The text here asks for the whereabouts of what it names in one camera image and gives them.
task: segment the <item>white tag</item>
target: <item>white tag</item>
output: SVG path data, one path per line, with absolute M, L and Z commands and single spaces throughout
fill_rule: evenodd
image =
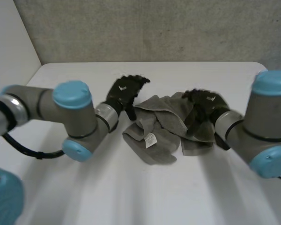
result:
M 153 133 L 148 133 L 145 137 L 146 149 L 157 143 L 157 139 Z

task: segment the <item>concrete wall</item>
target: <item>concrete wall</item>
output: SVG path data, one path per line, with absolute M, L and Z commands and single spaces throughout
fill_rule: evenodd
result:
M 15 0 L 42 63 L 257 61 L 281 68 L 281 0 Z

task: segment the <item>gray cloth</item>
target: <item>gray cloth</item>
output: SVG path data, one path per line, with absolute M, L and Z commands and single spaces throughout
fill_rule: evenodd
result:
M 154 95 L 135 106 L 137 120 L 123 132 L 123 138 L 144 162 L 150 165 L 175 162 L 177 159 L 172 153 L 179 147 L 181 137 L 184 150 L 202 146 L 197 142 L 214 142 L 214 131 L 210 123 L 202 124 L 194 136 L 187 135 L 183 121 L 193 105 L 187 99 L 182 99 L 182 94 L 177 92 L 172 97 L 162 98 Z M 148 133 L 156 136 L 157 143 L 146 149 L 144 138 Z

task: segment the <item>white table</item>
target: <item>white table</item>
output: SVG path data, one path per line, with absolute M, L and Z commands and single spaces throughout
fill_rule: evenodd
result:
M 136 103 L 204 88 L 220 92 L 244 113 L 254 76 L 263 69 L 255 62 L 53 63 L 42 66 L 28 85 L 54 88 L 82 80 L 97 105 L 122 74 L 142 74 L 151 83 Z M 147 165 L 122 139 L 130 123 L 121 114 L 117 130 L 86 163 L 67 156 L 35 160 L 0 138 L 0 167 L 19 175 L 26 188 L 17 224 L 281 225 L 281 180 L 259 178 L 232 150 L 218 148 L 200 157 L 183 156 L 179 148 L 173 165 Z M 60 149 L 67 136 L 61 124 L 42 121 L 11 134 L 46 152 Z

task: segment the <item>robotic hand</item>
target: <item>robotic hand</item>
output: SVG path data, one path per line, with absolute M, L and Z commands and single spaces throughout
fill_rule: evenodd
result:
M 230 110 L 214 92 L 192 90 L 183 98 L 194 103 L 193 112 L 185 119 L 191 134 L 208 120 L 214 125 L 219 147 L 231 147 L 263 178 L 281 176 L 281 71 L 256 76 L 245 117 Z
M 139 75 L 123 76 L 116 80 L 107 94 L 105 103 L 113 106 L 117 112 L 125 110 L 130 120 L 136 120 L 133 107 L 134 99 L 137 97 L 142 86 L 149 82 L 149 79 Z

